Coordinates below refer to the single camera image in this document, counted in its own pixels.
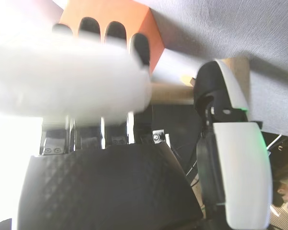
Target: white cylinder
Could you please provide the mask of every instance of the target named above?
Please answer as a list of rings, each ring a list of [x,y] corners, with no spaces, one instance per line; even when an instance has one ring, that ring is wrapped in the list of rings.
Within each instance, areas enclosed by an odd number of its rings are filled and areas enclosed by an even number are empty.
[[[0,112],[120,122],[150,98],[148,72],[122,47],[58,34],[0,45]]]

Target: orange block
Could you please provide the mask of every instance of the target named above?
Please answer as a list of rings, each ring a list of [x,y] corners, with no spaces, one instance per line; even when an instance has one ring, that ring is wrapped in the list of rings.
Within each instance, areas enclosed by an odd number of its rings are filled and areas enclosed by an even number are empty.
[[[164,44],[149,7],[133,0],[69,0],[60,23],[69,26],[76,35],[84,17],[98,21],[102,41],[110,22],[122,23],[126,28],[129,50],[132,36],[136,33],[144,34],[149,41],[150,72],[154,70],[164,50]]]

